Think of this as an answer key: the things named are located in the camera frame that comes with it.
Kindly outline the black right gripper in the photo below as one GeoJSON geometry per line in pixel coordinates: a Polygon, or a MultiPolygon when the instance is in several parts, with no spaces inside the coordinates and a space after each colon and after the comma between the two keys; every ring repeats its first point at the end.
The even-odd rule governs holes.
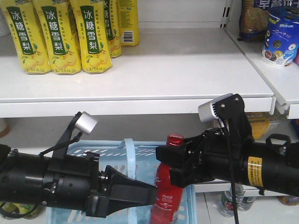
{"type": "Polygon", "coordinates": [[[156,159],[171,167],[171,184],[180,188],[215,179],[249,184],[248,152],[253,142],[251,129],[211,128],[190,138],[169,136],[165,146],[156,147],[156,159]]]}

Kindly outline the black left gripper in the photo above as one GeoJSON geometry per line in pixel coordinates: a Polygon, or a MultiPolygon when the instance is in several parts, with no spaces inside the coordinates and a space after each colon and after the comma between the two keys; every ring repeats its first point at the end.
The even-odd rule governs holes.
{"type": "Polygon", "coordinates": [[[157,188],[134,180],[107,165],[99,171],[100,155],[44,157],[43,205],[85,210],[88,217],[106,218],[122,209],[152,205],[157,188]]]}

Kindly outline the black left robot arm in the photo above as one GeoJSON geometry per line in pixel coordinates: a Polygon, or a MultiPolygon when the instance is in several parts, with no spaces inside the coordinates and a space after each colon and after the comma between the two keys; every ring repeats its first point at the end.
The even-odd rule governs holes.
{"type": "Polygon", "coordinates": [[[111,166],[99,171],[98,154],[61,158],[20,153],[0,147],[0,199],[83,211],[88,217],[108,215],[155,203],[157,188],[128,178],[111,166]]]}

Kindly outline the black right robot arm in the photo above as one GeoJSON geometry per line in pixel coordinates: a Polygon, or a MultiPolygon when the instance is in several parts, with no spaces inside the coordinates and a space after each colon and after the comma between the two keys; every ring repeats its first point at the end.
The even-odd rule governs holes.
{"type": "Polygon", "coordinates": [[[159,146],[156,158],[170,166],[171,184],[186,187],[215,179],[282,194],[299,194],[299,144],[272,144],[270,135],[265,143],[251,136],[228,155],[227,137],[220,128],[211,128],[201,135],[187,138],[180,146],[159,146]]]}

